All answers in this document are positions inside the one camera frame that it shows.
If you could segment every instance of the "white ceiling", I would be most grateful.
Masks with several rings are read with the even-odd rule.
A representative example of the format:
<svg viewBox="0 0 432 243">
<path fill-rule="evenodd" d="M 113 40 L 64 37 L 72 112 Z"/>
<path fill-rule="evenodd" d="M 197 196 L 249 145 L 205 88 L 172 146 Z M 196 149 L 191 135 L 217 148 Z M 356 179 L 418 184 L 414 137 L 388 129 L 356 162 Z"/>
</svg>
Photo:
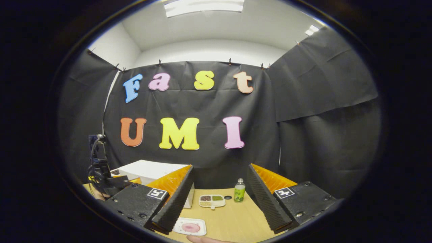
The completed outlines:
<svg viewBox="0 0 432 243">
<path fill-rule="evenodd" d="M 243 12 L 209 11 L 167 19 L 158 1 L 129 16 L 122 23 L 128 34 L 146 51 L 189 40 L 230 39 L 289 50 L 307 37 L 317 21 L 279 0 L 245 0 Z"/>
</svg>

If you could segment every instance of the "plastic bottle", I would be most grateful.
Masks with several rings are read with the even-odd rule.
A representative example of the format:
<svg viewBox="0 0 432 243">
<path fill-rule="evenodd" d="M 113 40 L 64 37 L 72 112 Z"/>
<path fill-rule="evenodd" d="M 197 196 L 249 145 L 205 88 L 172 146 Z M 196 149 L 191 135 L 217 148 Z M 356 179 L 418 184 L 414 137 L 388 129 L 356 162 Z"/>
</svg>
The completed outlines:
<svg viewBox="0 0 432 243">
<path fill-rule="evenodd" d="M 245 198 L 246 185 L 243 183 L 243 179 L 239 178 L 238 183 L 234 186 L 234 201 L 241 202 Z"/>
</svg>

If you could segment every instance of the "green bottle label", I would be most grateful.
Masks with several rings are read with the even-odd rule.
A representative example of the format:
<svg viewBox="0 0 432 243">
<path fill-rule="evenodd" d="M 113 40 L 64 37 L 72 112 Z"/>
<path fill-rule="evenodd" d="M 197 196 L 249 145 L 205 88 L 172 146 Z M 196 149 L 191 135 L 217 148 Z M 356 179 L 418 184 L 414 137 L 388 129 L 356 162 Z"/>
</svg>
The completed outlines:
<svg viewBox="0 0 432 243">
<path fill-rule="evenodd" d="M 234 188 L 234 201 L 243 201 L 245 198 L 245 189 Z"/>
</svg>

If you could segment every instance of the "black curtain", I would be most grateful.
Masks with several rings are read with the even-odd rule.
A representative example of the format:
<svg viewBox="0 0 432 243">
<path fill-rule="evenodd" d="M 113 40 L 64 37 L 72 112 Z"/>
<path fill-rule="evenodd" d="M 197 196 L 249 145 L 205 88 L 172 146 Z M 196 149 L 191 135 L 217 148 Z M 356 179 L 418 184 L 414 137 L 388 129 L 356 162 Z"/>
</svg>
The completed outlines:
<svg viewBox="0 0 432 243">
<path fill-rule="evenodd" d="M 81 183 L 87 183 L 89 135 L 102 133 L 105 102 L 116 73 L 114 66 L 87 50 L 57 90 L 60 147 L 65 163 Z"/>
<path fill-rule="evenodd" d="M 312 181 L 337 198 L 366 174 L 381 110 L 372 75 L 335 31 L 322 28 L 268 70 L 280 127 L 278 172 Z"/>
<path fill-rule="evenodd" d="M 210 90 L 196 90 L 195 74 L 201 70 L 214 73 L 214 87 Z M 246 72 L 252 77 L 249 86 L 252 93 L 241 93 L 234 74 Z M 151 90 L 148 87 L 153 76 L 168 73 L 171 76 L 166 91 Z M 142 74 L 138 96 L 125 102 L 123 84 L 130 78 Z M 240 149 L 226 149 L 226 125 L 222 119 L 239 116 L 241 140 L 245 146 Z M 137 147 L 123 144 L 120 137 L 120 119 L 133 120 L 130 138 L 135 138 L 136 118 L 147 119 L 144 125 L 143 141 Z M 180 128 L 185 119 L 198 118 L 198 150 L 159 148 L 162 139 L 162 118 L 173 118 Z M 105 134 L 108 139 L 108 158 L 116 166 L 137 160 L 164 163 L 192 164 L 196 169 L 195 186 L 198 189 L 232 188 L 238 178 L 246 177 L 249 163 L 277 171 L 279 162 L 279 135 L 276 122 L 272 83 L 265 70 L 259 67 L 203 61 L 175 62 L 161 66 L 151 65 L 134 68 L 121 74 L 109 96 L 105 111 Z"/>
</svg>

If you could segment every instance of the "foam letter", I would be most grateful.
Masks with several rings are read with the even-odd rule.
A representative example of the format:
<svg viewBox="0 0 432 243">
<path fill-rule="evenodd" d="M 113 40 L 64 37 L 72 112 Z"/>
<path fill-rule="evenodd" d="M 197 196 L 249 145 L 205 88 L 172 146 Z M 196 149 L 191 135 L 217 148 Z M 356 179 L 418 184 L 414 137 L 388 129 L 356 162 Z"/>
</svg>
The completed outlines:
<svg viewBox="0 0 432 243">
<path fill-rule="evenodd" d="M 209 90 L 215 85 L 215 81 L 212 78 L 215 74 L 212 71 L 199 71 L 195 75 L 196 81 L 194 82 L 195 89 L 197 90 Z"/>
<path fill-rule="evenodd" d="M 138 94 L 135 93 L 135 90 L 140 89 L 140 83 L 138 81 L 141 79 L 143 79 L 143 76 L 141 74 L 138 74 L 135 77 L 124 82 L 123 86 L 126 90 L 126 103 L 129 103 L 131 100 L 138 96 Z"/>
<path fill-rule="evenodd" d="M 234 78 L 237 79 L 237 88 L 240 90 L 240 92 L 245 94 L 252 93 L 254 88 L 248 86 L 248 80 L 252 80 L 251 76 L 247 76 L 246 72 L 240 72 L 238 74 L 234 74 Z"/>
<path fill-rule="evenodd" d="M 149 89 L 165 91 L 169 88 L 168 82 L 171 76 L 169 74 L 156 74 L 153 80 L 149 83 Z"/>
<path fill-rule="evenodd" d="M 230 116 L 225 117 L 223 123 L 226 125 L 227 142 L 225 148 L 242 148 L 245 143 L 240 139 L 240 127 L 241 117 Z"/>
<path fill-rule="evenodd" d="M 199 122 L 198 118 L 187 118 L 179 130 L 173 118 L 162 118 L 162 143 L 159 144 L 159 147 L 170 149 L 172 145 L 169 139 L 171 138 L 174 147 L 178 148 L 184 138 L 181 148 L 184 150 L 199 149 L 200 145 L 197 143 L 197 125 Z"/>
<path fill-rule="evenodd" d="M 137 119 L 135 119 L 135 122 L 137 123 L 137 136 L 135 137 L 135 139 L 131 139 L 129 137 L 129 127 L 130 127 L 130 124 L 132 123 L 132 119 L 125 117 L 125 118 L 122 118 L 120 120 L 120 123 L 121 123 L 121 131 L 120 131 L 121 141 L 125 145 L 131 146 L 131 147 L 136 147 L 136 146 L 140 145 L 141 142 L 143 141 L 144 124 L 147 122 L 147 120 L 144 118 L 137 118 Z"/>
</svg>

